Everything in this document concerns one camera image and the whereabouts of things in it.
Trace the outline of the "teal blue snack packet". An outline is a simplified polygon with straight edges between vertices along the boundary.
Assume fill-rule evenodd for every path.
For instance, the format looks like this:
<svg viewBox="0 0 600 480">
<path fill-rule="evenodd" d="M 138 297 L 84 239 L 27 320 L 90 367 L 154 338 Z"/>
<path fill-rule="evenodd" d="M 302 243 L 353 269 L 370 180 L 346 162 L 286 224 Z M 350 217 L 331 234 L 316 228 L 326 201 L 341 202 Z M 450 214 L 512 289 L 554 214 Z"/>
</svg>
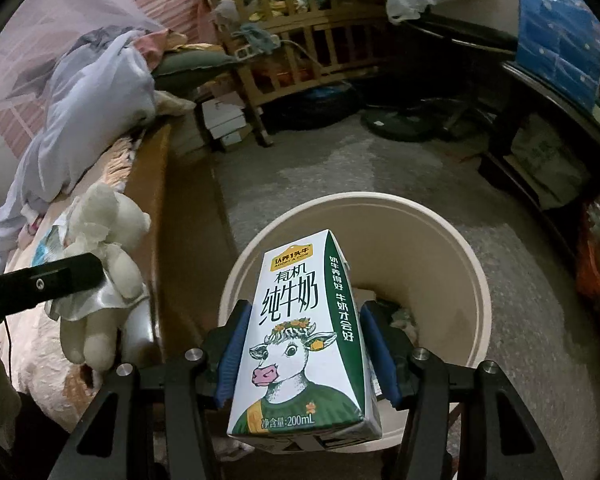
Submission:
<svg viewBox="0 0 600 480">
<path fill-rule="evenodd" d="M 42 266 L 65 257 L 69 231 L 69 214 L 63 212 L 38 242 L 32 259 L 32 266 Z"/>
</svg>

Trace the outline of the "white plush bear toy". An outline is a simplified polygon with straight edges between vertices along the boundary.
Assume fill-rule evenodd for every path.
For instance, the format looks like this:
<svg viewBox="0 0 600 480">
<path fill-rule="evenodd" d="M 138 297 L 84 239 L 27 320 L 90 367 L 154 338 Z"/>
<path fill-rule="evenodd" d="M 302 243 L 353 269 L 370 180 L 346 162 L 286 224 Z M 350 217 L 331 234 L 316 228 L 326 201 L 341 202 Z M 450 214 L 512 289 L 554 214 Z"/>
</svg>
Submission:
<svg viewBox="0 0 600 480">
<path fill-rule="evenodd" d="M 148 297 L 131 252 L 150 227 L 150 215 L 134 200 L 96 182 L 73 200 L 38 244 L 36 263 L 84 255 L 97 262 L 94 287 L 73 289 L 45 305 L 46 315 L 60 323 L 61 349 L 71 363 L 99 373 L 114 364 L 118 330 L 131 310 Z"/>
</svg>

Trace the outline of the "green white milk carton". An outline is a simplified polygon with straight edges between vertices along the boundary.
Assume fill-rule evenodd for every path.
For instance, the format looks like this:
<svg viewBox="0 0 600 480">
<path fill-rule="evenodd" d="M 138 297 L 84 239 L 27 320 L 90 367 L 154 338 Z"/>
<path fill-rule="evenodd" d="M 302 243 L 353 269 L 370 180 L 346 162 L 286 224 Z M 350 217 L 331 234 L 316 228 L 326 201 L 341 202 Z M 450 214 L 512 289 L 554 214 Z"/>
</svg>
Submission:
<svg viewBox="0 0 600 480">
<path fill-rule="evenodd" d="M 251 305 L 228 435 L 276 454 L 380 439 L 370 360 L 334 234 L 266 252 Z"/>
</svg>

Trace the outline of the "cream trash bucket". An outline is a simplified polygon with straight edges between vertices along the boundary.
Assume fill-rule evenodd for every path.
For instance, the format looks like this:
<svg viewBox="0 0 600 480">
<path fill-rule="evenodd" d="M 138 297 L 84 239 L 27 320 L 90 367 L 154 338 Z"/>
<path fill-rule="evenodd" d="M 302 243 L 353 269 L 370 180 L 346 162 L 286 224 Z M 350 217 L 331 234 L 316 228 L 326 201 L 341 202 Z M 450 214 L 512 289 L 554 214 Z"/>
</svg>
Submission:
<svg viewBox="0 0 600 480">
<path fill-rule="evenodd" d="M 271 249 L 329 230 L 343 258 L 358 320 L 359 289 L 411 311 L 417 344 L 442 361 L 477 366 L 491 336 L 491 300 L 474 252 L 449 222 L 430 209 L 388 194 L 341 193 L 303 204 L 270 223 L 245 249 L 224 288 L 219 318 L 226 321 L 240 300 L 253 302 L 263 256 Z M 370 360 L 373 388 L 380 386 Z M 407 414 L 376 396 L 382 436 L 336 448 L 370 452 L 392 448 L 403 437 Z"/>
</svg>

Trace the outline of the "pink quilted bedspread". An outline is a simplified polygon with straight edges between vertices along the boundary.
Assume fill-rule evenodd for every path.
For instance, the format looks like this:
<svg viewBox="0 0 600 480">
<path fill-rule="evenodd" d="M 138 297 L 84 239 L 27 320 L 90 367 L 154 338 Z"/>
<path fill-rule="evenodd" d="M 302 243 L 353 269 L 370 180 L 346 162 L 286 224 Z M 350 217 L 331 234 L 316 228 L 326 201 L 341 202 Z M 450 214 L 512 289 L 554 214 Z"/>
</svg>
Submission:
<svg viewBox="0 0 600 480">
<path fill-rule="evenodd" d="M 87 170 L 69 195 L 59 195 L 48 208 L 38 232 L 29 245 L 20 246 L 9 255 L 7 271 L 30 266 L 35 249 L 56 219 L 94 182 L 125 187 L 133 163 L 134 144 L 122 136 Z M 97 390 L 87 387 L 81 367 L 70 363 L 61 350 L 60 324 L 46 315 L 45 307 L 11 315 L 0 326 L 0 355 L 12 369 L 14 388 L 30 396 L 44 415 L 62 429 L 72 431 Z"/>
</svg>

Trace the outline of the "grey blue duvet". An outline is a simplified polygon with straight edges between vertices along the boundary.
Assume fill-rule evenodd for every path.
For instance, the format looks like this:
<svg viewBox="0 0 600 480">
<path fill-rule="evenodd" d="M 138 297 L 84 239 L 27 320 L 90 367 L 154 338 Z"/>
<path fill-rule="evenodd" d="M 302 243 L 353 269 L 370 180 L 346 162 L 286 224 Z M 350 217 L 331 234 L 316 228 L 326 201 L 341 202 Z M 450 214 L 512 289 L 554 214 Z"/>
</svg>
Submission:
<svg viewBox="0 0 600 480">
<path fill-rule="evenodd" d="M 58 62 L 44 126 L 20 158 L 0 207 L 0 274 L 26 224 L 22 208 L 44 214 L 117 138 L 156 117 L 154 78 L 134 46 L 144 35 L 130 29 L 102 47 L 84 42 Z"/>
</svg>

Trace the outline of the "blue tissue package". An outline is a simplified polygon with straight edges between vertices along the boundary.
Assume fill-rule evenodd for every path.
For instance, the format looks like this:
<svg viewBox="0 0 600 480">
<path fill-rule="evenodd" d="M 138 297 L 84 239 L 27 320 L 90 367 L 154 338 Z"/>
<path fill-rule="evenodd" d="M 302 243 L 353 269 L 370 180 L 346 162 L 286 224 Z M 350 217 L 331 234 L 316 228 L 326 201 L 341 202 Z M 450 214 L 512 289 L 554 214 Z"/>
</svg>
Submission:
<svg viewBox="0 0 600 480">
<path fill-rule="evenodd" d="M 583 0 L 519 0 L 516 63 L 592 110 L 600 95 L 600 21 Z"/>
</svg>

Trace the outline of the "wooden bed frame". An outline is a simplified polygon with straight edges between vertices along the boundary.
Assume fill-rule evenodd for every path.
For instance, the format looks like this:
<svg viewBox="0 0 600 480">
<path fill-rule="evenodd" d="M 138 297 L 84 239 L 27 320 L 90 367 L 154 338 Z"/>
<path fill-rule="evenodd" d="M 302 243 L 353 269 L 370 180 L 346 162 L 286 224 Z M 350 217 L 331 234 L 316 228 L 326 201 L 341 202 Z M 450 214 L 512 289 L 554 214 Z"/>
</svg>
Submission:
<svg viewBox="0 0 600 480">
<path fill-rule="evenodd" d="M 145 132 L 125 193 L 151 218 L 132 257 L 148 288 L 122 330 L 122 358 L 151 366 L 200 344 L 218 324 L 237 249 L 206 148 L 175 155 L 174 122 Z"/>
</svg>

